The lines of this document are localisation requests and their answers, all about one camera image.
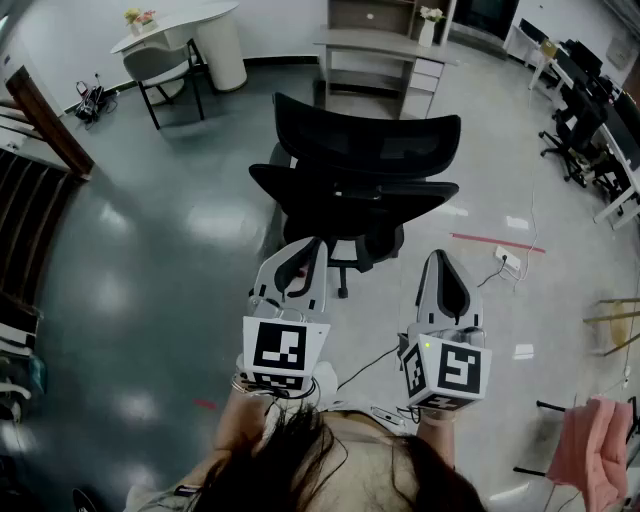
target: person's arm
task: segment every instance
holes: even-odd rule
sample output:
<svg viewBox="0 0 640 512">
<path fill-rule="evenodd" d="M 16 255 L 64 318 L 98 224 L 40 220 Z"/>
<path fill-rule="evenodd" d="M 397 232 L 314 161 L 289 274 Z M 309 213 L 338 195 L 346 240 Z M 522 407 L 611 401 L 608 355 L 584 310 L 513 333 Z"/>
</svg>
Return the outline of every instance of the person's arm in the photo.
<svg viewBox="0 0 640 512">
<path fill-rule="evenodd" d="M 453 420 L 450 412 L 422 411 L 417 436 L 433 448 L 448 466 L 454 467 Z"/>
<path fill-rule="evenodd" d="M 272 401 L 270 396 L 248 396 L 232 389 L 214 437 L 213 451 L 178 485 L 202 485 L 211 467 L 228 456 L 235 445 L 258 443 L 262 439 L 265 414 Z"/>
</svg>

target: white table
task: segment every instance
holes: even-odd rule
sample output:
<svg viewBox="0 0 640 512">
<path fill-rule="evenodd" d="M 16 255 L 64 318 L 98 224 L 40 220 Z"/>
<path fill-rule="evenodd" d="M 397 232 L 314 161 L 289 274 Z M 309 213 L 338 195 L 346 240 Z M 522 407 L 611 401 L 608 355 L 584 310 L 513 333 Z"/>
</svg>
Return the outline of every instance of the white table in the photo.
<svg viewBox="0 0 640 512">
<path fill-rule="evenodd" d="M 560 90 L 562 89 L 562 86 L 567 84 L 569 87 L 573 88 L 573 80 L 569 75 L 567 75 L 564 69 L 560 67 L 560 65 L 555 59 L 548 60 L 546 63 L 541 63 L 543 68 L 547 64 L 549 64 L 553 68 L 553 70 L 556 73 L 558 73 L 558 76 L 560 77 L 560 81 L 558 82 L 558 85 L 556 86 L 553 93 L 553 103 L 554 105 L 557 105 L 560 101 Z M 598 213 L 598 215 L 596 215 L 593 218 L 593 221 L 596 224 L 598 224 L 599 222 L 602 222 L 606 217 L 608 217 L 613 212 L 615 212 L 620 206 L 622 206 L 622 203 L 624 203 L 627 199 L 629 199 L 635 192 L 640 193 L 640 183 L 638 182 L 638 176 L 636 176 L 636 174 L 633 172 L 633 169 L 631 169 L 627 158 L 625 157 L 624 153 L 620 149 L 620 146 L 618 146 L 618 143 L 616 142 L 613 135 L 609 131 L 607 124 L 605 123 L 602 126 L 600 126 L 599 131 L 602 134 L 605 142 L 607 143 L 607 146 L 613 153 L 613 156 L 616 158 L 616 160 L 618 160 L 618 162 L 620 162 L 620 165 L 622 166 L 622 168 L 624 169 L 624 172 L 629 178 L 629 182 L 631 183 L 631 186 L 627 190 L 625 190 L 622 194 L 620 194 L 620 196 L 615 201 L 613 201 L 609 206 L 607 206 L 604 210 L 602 210 L 600 213 Z M 636 206 L 630 212 L 627 212 L 620 220 L 618 220 L 618 222 L 615 222 L 613 224 L 613 229 L 614 230 L 620 229 L 622 226 L 624 226 L 627 222 L 632 220 L 639 213 L 640 213 L 640 205 Z"/>
<path fill-rule="evenodd" d="M 504 45 L 505 50 L 509 50 L 509 47 L 511 46 L 511 43 L 513 42 L 514 39 L 514 34 L 517 34 L 518 37 L 520 37 L 529 47 L 529 49 L 527 50 L 526 55 L 524 56 L 524 67 L 529 67 L 529 64 L 531 64 L 531 59 L 533 57 L 533 54 L 536 50 L 540 50 L 540 43 L 537 43 L 536 41 L 534 41 L 533 39 L 531 39 L 527 34 L 525 34 L 525 32 L 517 25 L 511 25 L 511 30 L 509 31 L 509 34 L 507 35 L 507 41 Z M 540 77 L 540 74 L 542 73 L 542 70 L 544 69 L 544 66 L 546 65 L 546 62 L 548 62 L 548 58 L 546 57 L 545 54 L 541 53 L 541 57 L 540 57 L 540 61 L 538 61 L 538 63 L 536 64 L 536 71 L 533 74 L 533 78 L 531 79 L 531 83 L 529 84 L 529 89 L 533 89 L 533 87 L 535 86 L 536 82 L 538 81 L 538 78 Z"/>
<path fill-rule="evenodd" d="M 233 91 L 247 81 L 238 32 L 231 16 L 238 5 L 238 2 L 214 2 L 169 14 L 156 20 L 158 26 L 153 30 L 122 39 L 111 53 L 126 54 L 145 41 L 159 41 L 175 48 L 193 38 L 209 66 L 216 89 Z"/>
</svg>

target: bracelet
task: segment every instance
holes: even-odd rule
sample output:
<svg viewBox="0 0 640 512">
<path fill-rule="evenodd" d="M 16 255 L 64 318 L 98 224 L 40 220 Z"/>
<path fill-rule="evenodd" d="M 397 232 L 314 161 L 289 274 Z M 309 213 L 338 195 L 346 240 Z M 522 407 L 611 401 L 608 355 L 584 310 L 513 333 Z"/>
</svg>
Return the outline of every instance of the bracelet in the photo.
<svg viewBox="0 0 640 512">
<path fill-rule="evenodd" d="M 428 412 L 425 412 L 424 410 L 422 411 L 421 414 L 421 421 L 424 421 L 427 425 L 431 425 L 432 427 L 442 427 L 444 425 L 450 425 L 452 423 L 455 423 L 455 421 L 457 420 L 457 416 L 453 415 L 450 418 L 447 419 L 438 419 L 438 418 L 434 418 L 432 416 L 429 416 Z"/>
<path fill-rule="evenodd" d="M 231 387 L 233 389 L 235 389 L 238 393 L 242 393 L 243 395 L 248 395 L 250 397 L 252 396 L 269 396 L 272 395 L 273 393 L 267 389 L 257 389 L 255 391 L 249 391 L 247 388 L 245 388 L 244 386 L 242 386 L 242 384 L 238 383 L 239 380 L 239 375 L 235 374 L 233 377 L 231 377 Z"/>
</svg>

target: small plant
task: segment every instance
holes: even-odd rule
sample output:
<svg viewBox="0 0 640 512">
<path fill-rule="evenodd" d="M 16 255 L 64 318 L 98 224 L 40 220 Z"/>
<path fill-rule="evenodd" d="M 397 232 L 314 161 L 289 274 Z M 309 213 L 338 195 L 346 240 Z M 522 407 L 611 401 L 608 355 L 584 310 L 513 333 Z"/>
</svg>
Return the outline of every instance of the small plant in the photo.
<svg viewBox="0 0 640 512">
<path fill-rule="evenodd" d="M 156 11 L 145 11 L 144 14 L 138 16 L 136 21 L 142 25 L 146 25 L 147 23 L 151 23 L 153 21 L 153 15 Z"/>
<path fill-rule="evenodd" d="M 137 7 L 127 9 L 127 11 L 124 13 L 124 17 L 127 20 L 127 25 L 133 25 L 138 19 L 138 16 L 140 16 L 140 9 L 138 9 Z"/>
<path fill-rule="evenodd" d="M 420 7 L 420 16 L 425 20 L 435 21 L 436 23 L 446 17 L 440 9 L 429 9 L 428 7 Z"/>
</svg>

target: electrical outlet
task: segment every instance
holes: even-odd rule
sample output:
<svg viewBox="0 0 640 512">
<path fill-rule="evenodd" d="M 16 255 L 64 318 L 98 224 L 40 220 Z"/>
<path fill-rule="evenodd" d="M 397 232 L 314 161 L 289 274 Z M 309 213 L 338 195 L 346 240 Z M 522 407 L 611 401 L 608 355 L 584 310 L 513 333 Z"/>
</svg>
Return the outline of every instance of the electrical outlet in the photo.
<svg viewBox="0 0 640 512">
<path fill-rule="evenodd" d="M 496 258 L 502 262 L 502 257 L 507 257 L 507 262 L 504 264 L 505 267 L 508 267 L 511 271 L 519 273 L 520 272 L 520 258 L 516 258 L 513 254 L 507 251 L 501 245 L 496 246 Z"/>
</svg>

